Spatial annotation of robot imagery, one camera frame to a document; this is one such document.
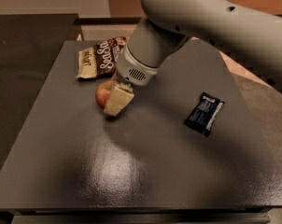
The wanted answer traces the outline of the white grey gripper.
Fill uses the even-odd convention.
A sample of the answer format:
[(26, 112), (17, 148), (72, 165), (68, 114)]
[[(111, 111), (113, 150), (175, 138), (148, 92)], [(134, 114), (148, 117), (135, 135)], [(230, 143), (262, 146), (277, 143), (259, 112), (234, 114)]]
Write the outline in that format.
[(139, 62), (125, 45), (121, 50), (116, 73), (122, 82), (114, 82), (110, 90), (104, 112), (116, 117), (134, 98), (133, 86), (147, 86), (157, 75), (158, 68)]

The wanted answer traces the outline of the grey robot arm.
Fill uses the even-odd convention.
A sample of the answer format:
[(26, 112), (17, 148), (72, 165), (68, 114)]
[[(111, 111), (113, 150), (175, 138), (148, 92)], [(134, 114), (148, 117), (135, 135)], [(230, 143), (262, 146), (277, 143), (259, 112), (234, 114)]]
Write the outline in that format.
[(104, 112), (116, 116), (162, 62), (197, 37), (282, 93), (282, 18), (227, 0), (141, 0), (145, 17), (120, 53)]

